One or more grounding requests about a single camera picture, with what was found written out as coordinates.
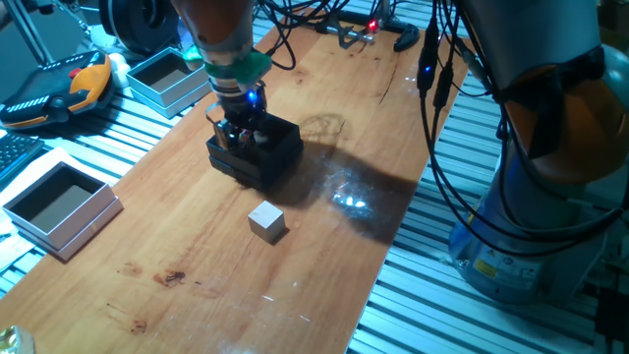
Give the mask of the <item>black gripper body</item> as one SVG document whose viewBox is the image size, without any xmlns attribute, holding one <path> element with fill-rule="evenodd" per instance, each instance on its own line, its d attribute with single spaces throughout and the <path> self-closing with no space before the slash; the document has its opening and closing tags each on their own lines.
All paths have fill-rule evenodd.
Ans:
<svg viewBox="0 0 629 354">
<path fill-rule="evenodd" d="M 265 83 L 259 81 L 252 88 L 241 89 L 235 81 L 211 83 L 217 94 L 224 118 L 233 126 L 259 129 L 267 118 Z"/>
</svg>

